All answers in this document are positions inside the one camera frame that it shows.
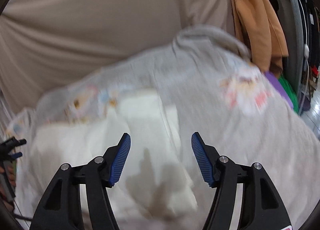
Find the person left hand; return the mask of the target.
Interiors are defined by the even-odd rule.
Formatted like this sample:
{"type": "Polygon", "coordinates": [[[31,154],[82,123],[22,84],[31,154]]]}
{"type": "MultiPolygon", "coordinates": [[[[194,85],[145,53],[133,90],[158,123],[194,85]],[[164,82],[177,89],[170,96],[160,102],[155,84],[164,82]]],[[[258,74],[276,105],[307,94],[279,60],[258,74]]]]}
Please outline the person left hand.
{"type": "Polygon", "coordinates": [[[10,184],[15,187],[16,186],[16,176],[15,171],[12,165],[2,167],[1,166],[1,174],[6,173],[9,179],[10,184]]]}

